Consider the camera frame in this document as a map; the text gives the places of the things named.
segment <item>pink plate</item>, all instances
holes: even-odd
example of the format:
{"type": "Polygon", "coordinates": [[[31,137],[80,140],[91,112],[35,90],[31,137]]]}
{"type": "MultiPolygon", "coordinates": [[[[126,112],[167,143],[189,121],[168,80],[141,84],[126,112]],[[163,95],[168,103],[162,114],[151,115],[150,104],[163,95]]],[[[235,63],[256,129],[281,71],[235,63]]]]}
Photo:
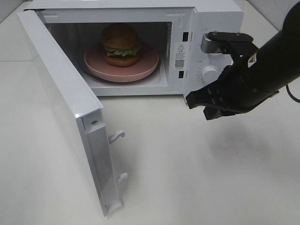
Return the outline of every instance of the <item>pink plate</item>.
{"type": "Polygon", "coordinates": [[[84,54],[84,62],[89,71],[104,80],[112,82],[132,82],[149,76],[158,65],[157,51],[149,44],[144,43],[140,49],[140,60],[129,67],[116,67],[105,61],[106,51],[98,43],[93,45],[84,54]]]}

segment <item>lettuce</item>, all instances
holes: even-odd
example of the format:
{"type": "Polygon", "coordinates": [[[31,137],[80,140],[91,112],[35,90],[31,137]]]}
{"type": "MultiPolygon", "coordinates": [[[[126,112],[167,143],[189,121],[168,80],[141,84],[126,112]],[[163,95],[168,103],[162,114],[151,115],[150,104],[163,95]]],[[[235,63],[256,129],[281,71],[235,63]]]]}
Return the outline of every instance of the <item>lettuce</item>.
{"type": "Polygon", "coordinates": [[[109,52],[113,52],[115,55],[126,56],[126,55],[137,53],[142,46],[143,46],[143,42],[141,39],[139,39],[137,42],[137,45],[131,49],[121,50],[121,49],[117,49],[117,48],[110,48],[107,46],[104,46],[104,48],[105,48],[105,50],[107,50],[109,52]]]}

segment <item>qr code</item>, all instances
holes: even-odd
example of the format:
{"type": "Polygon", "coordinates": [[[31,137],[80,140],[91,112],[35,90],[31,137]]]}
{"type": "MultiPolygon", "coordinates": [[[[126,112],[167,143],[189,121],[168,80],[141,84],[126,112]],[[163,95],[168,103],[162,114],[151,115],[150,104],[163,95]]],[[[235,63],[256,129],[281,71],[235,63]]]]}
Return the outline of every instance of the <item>qr code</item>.
{"type": "Polygon", "coordinates": [[[184,68],[184,60],[175,60],[175,68],[184,68]]]}

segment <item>microwave door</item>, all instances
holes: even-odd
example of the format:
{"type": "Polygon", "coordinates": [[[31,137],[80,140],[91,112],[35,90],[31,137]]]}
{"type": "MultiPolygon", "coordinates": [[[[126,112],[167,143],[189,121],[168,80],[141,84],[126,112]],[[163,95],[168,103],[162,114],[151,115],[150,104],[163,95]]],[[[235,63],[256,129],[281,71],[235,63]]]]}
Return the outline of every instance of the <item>microwave door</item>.
{"type": "Polygon", "coordinates": [[[72,145],[72,155],[78,161],[88,185],[96,190],[95,195],[100,199],[106,216],[121,203],[101,114],[103,106],[35,11],[21,12],[18,18],[54,116],[72,145]]]}

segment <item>hamburger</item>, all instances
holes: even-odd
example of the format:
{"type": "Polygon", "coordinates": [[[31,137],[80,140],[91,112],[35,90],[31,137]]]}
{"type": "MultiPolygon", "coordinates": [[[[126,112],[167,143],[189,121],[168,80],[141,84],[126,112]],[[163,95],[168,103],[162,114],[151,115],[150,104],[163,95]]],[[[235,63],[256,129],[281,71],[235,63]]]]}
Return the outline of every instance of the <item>hamburger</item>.
{"type": "Polygon", "coordinates": [[[139,60],[142,41],[127,24],[114,23],[106,27],[101,35],[101,43],[106,51],[105,61],[110,65],[129,67],[139,60]]]}

